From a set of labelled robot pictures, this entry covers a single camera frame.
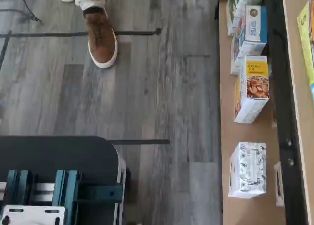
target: wooden shelf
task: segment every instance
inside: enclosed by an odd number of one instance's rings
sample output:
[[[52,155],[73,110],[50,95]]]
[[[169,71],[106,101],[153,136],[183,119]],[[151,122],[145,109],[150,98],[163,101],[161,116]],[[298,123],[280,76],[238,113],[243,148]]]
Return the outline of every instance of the wooden shelf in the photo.
[[[219,3],[221,153],[224,225],[283,225],[285,210],[275,201],[274,165],[279,161],[277,130],[272,128],[271,105],[267,103],[253,124],[234,123],[234,85],[230,74],[230,44],[226,23],[226,0]],[[240,141],[266,143],[267,193],[254,199],[228,197],[230,156]]]
[[[314,223],[314,106],[306,73],[297,17],[308,0],[283,0],[295,113],[309,224]]]

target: white plastic plate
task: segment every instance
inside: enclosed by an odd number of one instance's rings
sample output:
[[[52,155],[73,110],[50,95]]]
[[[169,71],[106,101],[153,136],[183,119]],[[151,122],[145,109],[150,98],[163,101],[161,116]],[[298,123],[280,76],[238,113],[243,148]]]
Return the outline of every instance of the white plastic plate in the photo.
[[[63,225],[64,207],[7,205],[1,221],[5,219],[9,225]]]

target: product packaging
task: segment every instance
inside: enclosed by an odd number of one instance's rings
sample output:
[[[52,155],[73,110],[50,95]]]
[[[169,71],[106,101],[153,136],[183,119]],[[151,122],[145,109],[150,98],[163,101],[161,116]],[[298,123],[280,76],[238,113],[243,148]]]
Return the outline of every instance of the product packaging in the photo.
[[[226,17],[228,26],[228,35],[236,33],[240,18],[244,13],[246,5],[259,5],[261,0],[228,0],[226,7]]]
[[[284,202],[284,188],[283,188],[283,179],[281,175],[281,166],[280,161],[275,164],[275,195],[276,195],[276,205],[279,207],[283,207],[285,205]]]
[[[253,123],[269,100],[267,56],[246,56],[235,85],[236,123]]]
[[[240,142],[230,158],[229,197],[250,199],[266,193],[266,145]]]
[[[259,56],[267,44],[267,12],[265,6],[245,7],[232,42],[231,74],[239,74],[246,55]]]
[[[298,16],[298,25],[312,100],[314,101],[314,0],[306,3],[301,14]]]

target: floor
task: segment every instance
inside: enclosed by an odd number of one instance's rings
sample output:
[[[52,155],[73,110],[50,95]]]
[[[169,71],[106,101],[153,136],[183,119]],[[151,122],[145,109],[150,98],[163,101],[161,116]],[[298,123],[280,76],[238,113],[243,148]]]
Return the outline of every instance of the floor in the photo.
[[[43,24],[3,11],[26,11],[21,0],[0,0],[1,34],[87,31],[73,4],[26,2]],[[161,35],[119,37],[108,70],[95,67],[84,36],[10,38],[0,57],[0,134],[168,138],[169,146],[116,147],[132,172],[127,219],[221,224],[218,0],[106,2],[115,30]]]

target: yellow box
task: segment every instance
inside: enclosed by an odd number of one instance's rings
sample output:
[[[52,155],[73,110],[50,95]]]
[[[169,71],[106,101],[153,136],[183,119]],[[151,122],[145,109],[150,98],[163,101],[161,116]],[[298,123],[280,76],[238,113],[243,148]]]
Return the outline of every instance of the yellow box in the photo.
[[[309,0],[306,3],[297,20],[312,100],[314,101],[314,0]]]

